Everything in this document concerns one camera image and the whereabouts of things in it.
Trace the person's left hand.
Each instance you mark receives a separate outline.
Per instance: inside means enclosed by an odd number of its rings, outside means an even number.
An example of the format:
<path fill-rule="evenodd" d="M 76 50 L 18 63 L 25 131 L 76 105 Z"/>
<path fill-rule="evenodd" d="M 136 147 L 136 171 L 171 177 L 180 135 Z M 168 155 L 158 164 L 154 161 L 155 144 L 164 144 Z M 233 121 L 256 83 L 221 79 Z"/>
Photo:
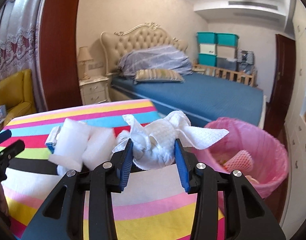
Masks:
<path fill-rule="evenodd" d="M 0 211 L 4 215 L 9 216 L 9 207 L 8 207 L 8 203 L 5 198 L 3 186 L 1 183 L 0 183 Z"/>

